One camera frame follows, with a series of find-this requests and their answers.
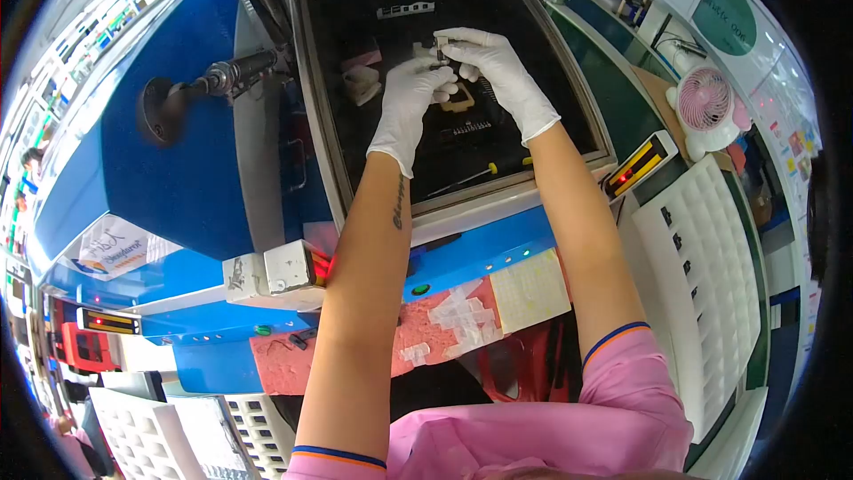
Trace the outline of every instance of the blue machine housing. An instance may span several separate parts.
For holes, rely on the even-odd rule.
[[[171,148],[146,143],[136,130],[136,98],[150,78],[192,80],[211,63],[235,57],[239,7],[238,0],[175,0],[150,21],[110,71],[114,81],[101,82],[93,92],[92,97],[108,101],[56,181],[46,187],[46,197],[38,197],[27,248],[37,284],[52,286],[52,293],[78,304],[128,310],[194,296],[190,307],[172,304],[179,309],[145,315],[143,334],[155,344],[173,345],[183,388],[198,393],[260,392],[248,341],[255,327],[269,326],[275,333],[317,324],[316,314],[223,300],[221,261],[254,251],[227,102],[193,104],[185,135]],[[292,82],[286,95],[290,100],[282,119],[304,118],[299,87]],[[302,237],[304,222],[331,220],[315,160],[306,170],[308,185],[283,203],[288,240]],[[126,220],[180,249],[111,280],[75,269],[63,254],[105,216]],[[529,209],[445,245],[413,249],[403,297],[413,302],[551,247],[554,236],[544,210]]]

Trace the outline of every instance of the green poster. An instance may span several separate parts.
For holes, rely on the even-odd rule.
[[[732,56],[755,47],[756,23],[747,0],[701,0],[693,21],[711,45]]]

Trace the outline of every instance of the pink shirt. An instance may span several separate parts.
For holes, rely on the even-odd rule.
[[[62,434],[59,432],[58,417],[49,417],[46,421],[50,430],[54,432],[56,439],[59,440],[60,447],[62,447],[66,456],[70,460],[71,463],[69,465],[71,465],[78,474],[86,478],[94,478],[95,472],[92,471],[92,466],[89,465],[89,461],[80,449],[80,445],[92,446],[92,442],[89,439],[89,436],[86,435],[86,432],[77,430],[73,435]]]
[[[680,472],[693,426],[645,323],[619,327],[583,362],[579,403],[432,408],[391,424],[387,464],[328,448],[295,447],[289,479],[473,478],[521,466],[610,476]]]

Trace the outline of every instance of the pink fan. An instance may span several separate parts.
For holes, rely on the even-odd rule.
[[[719,151],[748,130],[749,115],[722,73],[699,66],[666,91],[687,136],[688,154],[694,162],[706,152]]]

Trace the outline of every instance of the white latex glove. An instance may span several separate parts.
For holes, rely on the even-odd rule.
[[[450,67],[430,70],[438,65],[432,57],[415,58],[388,71],[382,117],[376,127],[370,152],[384,152],[400,164],[400,171],[412,179],[415,148],[424,131],[423,116],[433,102],[447,102],[459,91],[456,75]]]
[[[433,33],[456,42],[441,51],[461,62],[459,76],[476,81],[480,72],[491,83],[498,103],[509,112],[521,130],[521,144],[551,128],[560,115],[539,89],[504,36],[474,28],[447,28]]]

